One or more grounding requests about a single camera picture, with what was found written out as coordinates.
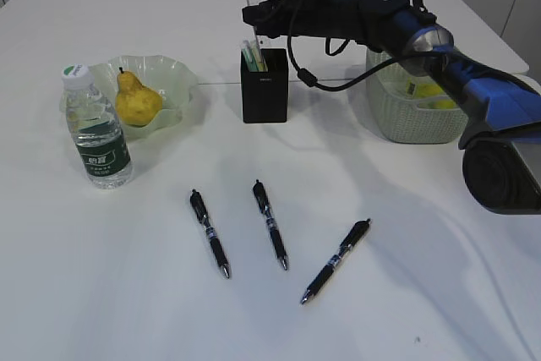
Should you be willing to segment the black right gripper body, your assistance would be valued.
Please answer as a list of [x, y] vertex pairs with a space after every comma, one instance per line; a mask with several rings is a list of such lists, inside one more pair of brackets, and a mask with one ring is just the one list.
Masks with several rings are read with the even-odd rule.
[[242, 9], [242, 20], [257, 36], [320, 38], [316, 27], [316, 0], [266, 0]]

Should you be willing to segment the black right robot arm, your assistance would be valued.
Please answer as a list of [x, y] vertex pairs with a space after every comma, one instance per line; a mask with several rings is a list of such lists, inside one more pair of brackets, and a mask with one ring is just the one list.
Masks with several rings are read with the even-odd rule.
[[501, 215], [540, 212], [540, 95], [460, 52], [422, 0], [267, 0], [242, 11], [263, 36], [355, 41], [430, 77], [467, 115], [459, 141], [473, 198]]

